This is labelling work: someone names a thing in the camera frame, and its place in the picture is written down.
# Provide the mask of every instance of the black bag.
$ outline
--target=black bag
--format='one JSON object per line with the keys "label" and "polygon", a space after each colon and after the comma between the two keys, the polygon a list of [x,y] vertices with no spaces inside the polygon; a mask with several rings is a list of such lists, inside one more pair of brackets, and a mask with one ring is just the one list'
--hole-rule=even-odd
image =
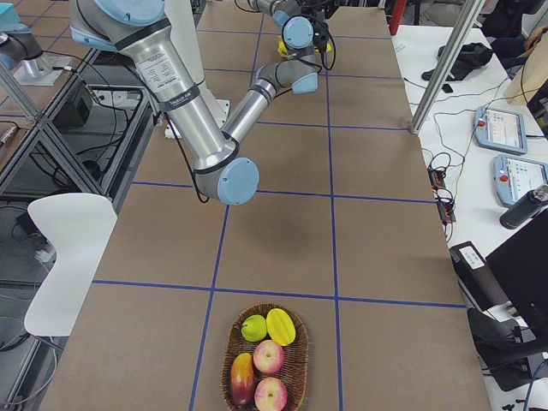
{"label": "black bag", "polygon": [[[445,46],[438,50],[438,58],[444,52]],[[481,43],[470,43],[461,48],[461,52],[456,57],[455,64],[447,76],[446,81],[463,80],[472,70],[485,66],[491,61],[493,50]],[[422,74],[422,80],[430,80],[434,70],[426,71]]]}

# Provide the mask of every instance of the woven basket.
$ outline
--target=woven basket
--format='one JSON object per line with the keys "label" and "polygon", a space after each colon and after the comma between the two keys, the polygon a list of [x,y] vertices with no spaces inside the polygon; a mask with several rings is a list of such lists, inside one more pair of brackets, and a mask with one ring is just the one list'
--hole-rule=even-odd
{"label": "woven basket", "polygon": [[[307,366],[308,366],[308,335],[305,325],[297,314],[293,313],[286,307],[278,304],[258,304],[243,311],[232,327],[229,334],[229,342],[227,344],[226,353],[224,354],[223,371],[221,374],[221,389],[223,391],[223,399],[226,403],[227,409],[230,411],[258,411],[253,401],[248,405],[237,407],[232,404],[230,398],[230,368],[234,359],[241,353],[253,354],[255,347],[259,345],[258,342],[247,342],[241,336],[241,325],[247,317],[260,314],[266,317],[266,314],[272,308],[282,308],[293,320],[295,325],[296,337],[295,340],[285,347],[283,352],[285,354],[285,362],[283,363],[280,371],[270,374],[270,377],[280,378],[285,384],[285,388],[288,391],[288,402],[283,408],[283,411],[296,411],[302,404],[305,397],[305,390],[307,387]],[[264,379],[266,374],[263,374],[257,369],[254,369],[255,382]]]}

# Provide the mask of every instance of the computer monitor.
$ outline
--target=computer monitor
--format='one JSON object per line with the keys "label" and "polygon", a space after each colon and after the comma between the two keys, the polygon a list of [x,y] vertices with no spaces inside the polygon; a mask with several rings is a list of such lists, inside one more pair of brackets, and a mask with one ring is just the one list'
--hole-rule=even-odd
{"label": "computer monitor", "polygon": [[468,311],[476,348],[502,390],[530,382],[548,351],[548,211],[543,211],[485,258],[517,313],[526,321],[498,323]]}
{"label": "computer monitor", "polygon": [[485,260],[534,335],[548,337],[548,211],[541,212]]}

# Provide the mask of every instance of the pink apple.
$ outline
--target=pink apple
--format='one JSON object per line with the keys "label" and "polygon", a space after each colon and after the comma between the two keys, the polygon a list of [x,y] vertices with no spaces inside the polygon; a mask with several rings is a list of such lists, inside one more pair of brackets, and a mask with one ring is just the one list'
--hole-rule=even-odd
{"label": "pink apple", "polygon": [[283,348],[274,340],[264,340],[253,352],[253,363],[265,374],[272,374],[282,368],[283,360]]}
{"label": "pink apple", "polygon": [[259,411],[282,411],[288,401],[283,382],[274,377],[263,379],[255,390],[255,407]]}

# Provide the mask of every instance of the water bottle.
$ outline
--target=water bottle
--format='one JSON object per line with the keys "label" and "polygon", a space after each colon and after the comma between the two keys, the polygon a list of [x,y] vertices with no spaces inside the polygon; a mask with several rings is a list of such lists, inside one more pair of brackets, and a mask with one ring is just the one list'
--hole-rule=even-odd
{"label": "water bottle", "polygon": [[517,229],[525,220],[533,217],[545,206],[548,206],[548,185],[543,184],[517,200],[500,216],[500,224],[507,229]]}

